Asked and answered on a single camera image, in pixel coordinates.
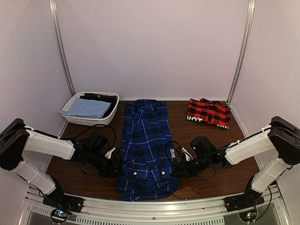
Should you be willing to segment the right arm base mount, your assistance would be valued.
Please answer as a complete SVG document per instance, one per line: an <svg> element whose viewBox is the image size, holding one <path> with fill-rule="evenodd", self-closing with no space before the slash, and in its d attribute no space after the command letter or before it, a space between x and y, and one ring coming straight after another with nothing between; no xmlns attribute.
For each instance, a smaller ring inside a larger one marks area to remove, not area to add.
<svg viewBox="0 0 300 225"><path fill-rule="evenodd" d="M264 198L261 194L246 194L226 197L224 199L225 207L228 212L251 208L257 204L263 204Z"/></svg>

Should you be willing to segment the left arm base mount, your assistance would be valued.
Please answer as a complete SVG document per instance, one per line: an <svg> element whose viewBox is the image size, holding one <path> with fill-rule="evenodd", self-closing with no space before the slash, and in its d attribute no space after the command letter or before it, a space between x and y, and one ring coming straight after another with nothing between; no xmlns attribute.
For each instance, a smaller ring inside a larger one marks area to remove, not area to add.
<svg viewBox="0 0 300 225"><path fill-rule="evenodd" d="M51 193L45 195L43 204L60 210L80 213L83 206L83 198L65 195L62 193Z"/></svg>

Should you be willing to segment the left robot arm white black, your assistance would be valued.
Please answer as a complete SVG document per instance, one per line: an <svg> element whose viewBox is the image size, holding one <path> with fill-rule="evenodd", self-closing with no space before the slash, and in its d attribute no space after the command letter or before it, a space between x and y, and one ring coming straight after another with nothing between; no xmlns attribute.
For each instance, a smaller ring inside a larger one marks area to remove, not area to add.
<svg viewBox="0 0 300 225"><path fill-rule="evenodd" d="M123 174L117 157L118 150L103 134L94 131L85 139L80 139L80 135L62 138L26 126L20 118L15 119L0 134L0 167L13 171L35 186L44 199L57 208L66 206L68 196L56 179L25 160L26 151L89 164L102 177L114 178Z"/></svg>

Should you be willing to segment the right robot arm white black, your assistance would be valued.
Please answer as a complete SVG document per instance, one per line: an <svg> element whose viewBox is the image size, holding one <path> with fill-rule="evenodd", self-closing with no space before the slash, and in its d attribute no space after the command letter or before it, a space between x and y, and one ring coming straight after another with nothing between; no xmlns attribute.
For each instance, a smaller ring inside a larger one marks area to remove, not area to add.
<svg viewBox="0 0 300 225"><path fill-rule="evenodd" d="M205 136L198 136L190 142L196 153L195 159L182 159L172 172L173 177L189 178L209 167L227 169L241 161L275 150L277 156L259 173L249 179L240 196L240 203L250 207L262 196L271 183L282 173L300 162L300 129L279 116L271 119L269 125L242 140L217 149Z"/></svg>

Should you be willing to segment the blue plaid long sleeve shirt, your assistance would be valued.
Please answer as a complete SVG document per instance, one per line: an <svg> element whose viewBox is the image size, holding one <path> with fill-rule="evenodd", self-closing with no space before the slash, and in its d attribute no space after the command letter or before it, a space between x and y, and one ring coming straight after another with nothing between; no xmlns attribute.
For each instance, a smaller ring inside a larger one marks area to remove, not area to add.
<svg viewBox="0 0 300 225"><path fill-rule="evenodd" d="M171 196L180 187L172 176L174 148L164 101L139 99L125 106L116 190L124 201Z"/></svg>

